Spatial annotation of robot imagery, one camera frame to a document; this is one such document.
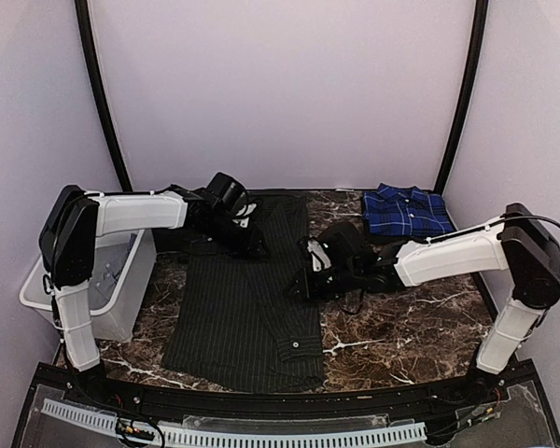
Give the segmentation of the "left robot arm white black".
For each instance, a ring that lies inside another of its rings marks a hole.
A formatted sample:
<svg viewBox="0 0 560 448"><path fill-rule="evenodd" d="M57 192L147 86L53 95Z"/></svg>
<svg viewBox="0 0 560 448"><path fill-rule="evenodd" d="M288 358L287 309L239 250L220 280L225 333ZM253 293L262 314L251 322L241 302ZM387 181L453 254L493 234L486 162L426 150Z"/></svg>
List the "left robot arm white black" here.
<svg viewBox="0 0 560 448"><path fill-rule="evenodd" d="M97 372L98 339L130 340L140 297L155 261L153 229L194 231L242 259L270 253L249 219L245 189L230 180L187 190L103 193L64 187L40 232L44 290L71 368L84 371L76 390L93 407L113 398Z"/></svg>

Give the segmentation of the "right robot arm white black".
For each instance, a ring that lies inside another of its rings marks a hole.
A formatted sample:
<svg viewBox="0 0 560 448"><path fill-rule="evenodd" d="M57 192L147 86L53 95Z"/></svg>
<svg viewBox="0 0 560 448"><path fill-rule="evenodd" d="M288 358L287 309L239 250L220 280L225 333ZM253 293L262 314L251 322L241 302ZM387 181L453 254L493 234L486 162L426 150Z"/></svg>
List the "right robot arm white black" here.
<svg viewBox="0 0 560 448"><path fill-rule="evenodd" d="M333 300L354 290L394 293L464 274L507 273L509 297L476 351L474 371L457 386L458 397L476 405L560 300L560 244L548 225L560 230L554 219L511 203L483 224L375 249L352 223L339 223L300 241L305 262L285 293L301 301Z"/></svg>

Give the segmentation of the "black pinstriped long sleeve shirt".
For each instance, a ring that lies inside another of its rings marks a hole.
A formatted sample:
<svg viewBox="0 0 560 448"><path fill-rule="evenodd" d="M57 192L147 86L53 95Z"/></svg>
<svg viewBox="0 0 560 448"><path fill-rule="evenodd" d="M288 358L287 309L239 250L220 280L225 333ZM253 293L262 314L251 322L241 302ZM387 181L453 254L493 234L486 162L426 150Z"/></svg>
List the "black pinstriped long sleeve shirt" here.
<svg viewBox="0 0 560 448"><path fill-rule="evenodd" d="M234 391L316 389L325 380L318 309L284 294L302 267L297 242L308 234L307 201L261 196L254 223L271 249L267 259L238 259L214 243L191 251L161 364Z"/></svg>

